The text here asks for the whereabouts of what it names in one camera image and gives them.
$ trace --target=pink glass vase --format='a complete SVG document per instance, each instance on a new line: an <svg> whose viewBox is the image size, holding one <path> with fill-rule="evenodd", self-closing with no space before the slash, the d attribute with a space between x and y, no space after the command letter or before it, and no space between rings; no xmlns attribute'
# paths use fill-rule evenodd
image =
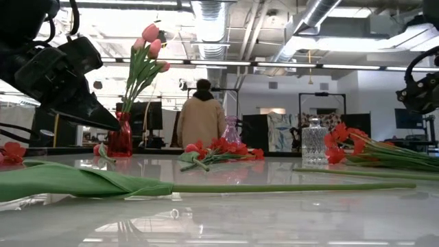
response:
<svg viewBox="0 0 439 247"><path fill-rule="evenodd" d="M236 129L236 122L238 118L235 116L227 116L226 117L226 131L224 131L221 137L224 137L229 143L237 143L241 144L241 137L238 135L238 131Z"/></svg>
<svg viewBox="0 0 439 247"><path fill-rule="evenodd" d="M129 123L130 113L117 112L116 118L119 121L121 129L119 131L110 131L108 135L107 155L109 157L131 157L132 133Z"/></svg>

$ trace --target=ceiling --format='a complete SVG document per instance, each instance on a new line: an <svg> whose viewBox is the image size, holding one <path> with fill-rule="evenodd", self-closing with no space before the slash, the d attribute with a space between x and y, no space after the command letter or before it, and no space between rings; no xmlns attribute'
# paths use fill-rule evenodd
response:
<svg viewBox="0 0 439 247"><path fill-rule="evenodd" d="M87 36L92 40L94 46L101 53L103 58L128 58L129 50L135 39L141 35L143 28L154 21L159 21L157 25L161 30L165 30L168 45L160 52L159 58L175 59L200 59L199 46L194 44L197 41L197 19L191 12L174 12L161 11L163 7L156 4L155 7L148 5L142 7L152 10L142 10L138 5L126 7L126 5L112 4L86 5L87 0L77 0L80 7L80 35ZM234 3L228 3L228 21L226 24L227 52L225 59L236 60L241 51L241 44L246 33L247 23L251 16L251 10L254 1L258 0L237 0ZM257 42L254 49L248 55L250 60L257 58L267 59L275 55L285 42L285 25L289 18L306 8L306 0L267 0L267 14L261 14L259 6L258 14L254 20L253 32L250 36L257 35ZM61 0L63 6L68 6L68 1ZM422 1L418 0L345 0L330 13L332 17L344 18L366 18L373 14L401 14L421 7ZM263 19L260 31L257 31L257 22ZM65 34L71 26L71 9L63 7L56 17L56 37L51 44L57 46L65 43L67 40ZM44 24L39 40L44 40L49 35L49 26ZM386 65L407 65L408 62L417 55L416 52L400 51L392 54L378 54L372 59L366 52L343 52L343 51L325 51L314 49L309 52L296 52L293 59L298 62L324 62L334 64L377 64L380 62ZM309 73L309 69L297 69L295 76L301 78ZM315 70L314 75L335 75L332 70ZM94 91L100 102L107 108L114 108L115 102L123 95L125 81L128 76L128 68L124 66L105 66L99 70L88 73L87 78L91 90ZM175 105L180 107L187 96L187 92L179 89L182 80L187 81L189 86L195 86L194 82L198 78L206 77L206 69L198 67L197 69L171 69L167 73L160 74L154 81L157 85L151 86L141 94L140 100L147 100L151 95L161 95L169 102L169 107ZM103 82L103 89L96 90L93 88L95 80ZM6 83L0 84L0 91L16 92L14 88Z"/></svg>

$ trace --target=tulip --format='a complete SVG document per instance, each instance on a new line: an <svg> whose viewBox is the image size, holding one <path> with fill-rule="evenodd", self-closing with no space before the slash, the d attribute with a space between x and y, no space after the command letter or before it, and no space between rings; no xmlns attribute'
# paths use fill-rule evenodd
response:
<svg viewBox="0 0 439 247"><path fill-rule="evenodd" d="M162 42L159 39L154 40L150 45L150 50L148 51L148 58L157 59L161 47L162 47Z"/></svg>
<svg viewBox="0 0 439 247"><path fill-rule="evenodd" d="M145 44L146 44L146 41L144 39L138 38L138 39L136 39L136 42L134 42L132 48L134 48L134 50L138 51L140 49L145 48Z"/></svg>
<svg viewBox="0 0 439 247"><path fill-rule="evenodd" d="M169 68L171 67L171 64L169 64L168 62L165 62L165 61L157 62L157 65L161 66L160 71L159 71L160 73L168 71Z"/></svg>
<svg viewBox="0 0 439 247"><path fill-rule="evenodd" d="M147 26L142 32L142 38L149 43L152 43L158 37L158 27L155 24Z"/></svg>

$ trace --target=reflective table surface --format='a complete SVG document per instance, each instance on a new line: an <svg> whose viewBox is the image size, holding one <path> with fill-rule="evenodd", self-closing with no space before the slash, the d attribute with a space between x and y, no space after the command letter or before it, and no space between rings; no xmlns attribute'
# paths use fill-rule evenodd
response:
<svg viewBox="0 0 439 247"><path fill-rule="evenodd" d="M292 172L300 158L180 172L177 156L42 156L178 184L349 184L401 179ZM94 200L42 194L0 203L0 246L439 246L439 182L377 191L188 194Z"/></svg>

